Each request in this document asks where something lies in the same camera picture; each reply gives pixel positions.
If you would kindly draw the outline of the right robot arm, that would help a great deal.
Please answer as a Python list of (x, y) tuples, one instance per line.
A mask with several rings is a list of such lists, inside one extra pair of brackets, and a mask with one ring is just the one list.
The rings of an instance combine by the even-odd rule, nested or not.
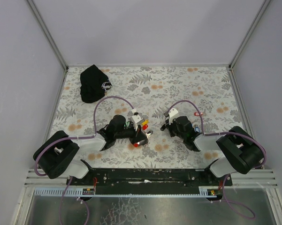
[(217, 178), (231, 173), (247, 174), (252, 168), (260, 167), (266, 160), (265, 149), (239, 126), (228, 132), (203, 134), (192, 126), (186, 116), (176, 109), (164, 113), (165, 124), (171, 137), (179, 137), (187, 149), (200, 152), (220, 150), (223, 158), (212, 162), (208, 169)]

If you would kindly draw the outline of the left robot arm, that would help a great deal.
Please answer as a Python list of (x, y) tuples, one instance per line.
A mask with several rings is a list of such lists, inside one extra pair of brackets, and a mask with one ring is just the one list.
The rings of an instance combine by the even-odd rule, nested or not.
[(82, 179), (92, 169), (83, 159), (75, 159), (77, 153), (95, 153), (114, 146), (118, 139), (129, 139), (134, 147), (148, 144), (152, 131), (139, 115), (134, 114), (129, 121), (122, 115), (115, 115), (105, 127), (94, 136), (69, 137), (64, 131), (51, 136), (33, 155), (38, 176), (56, 179), (61, 175)]

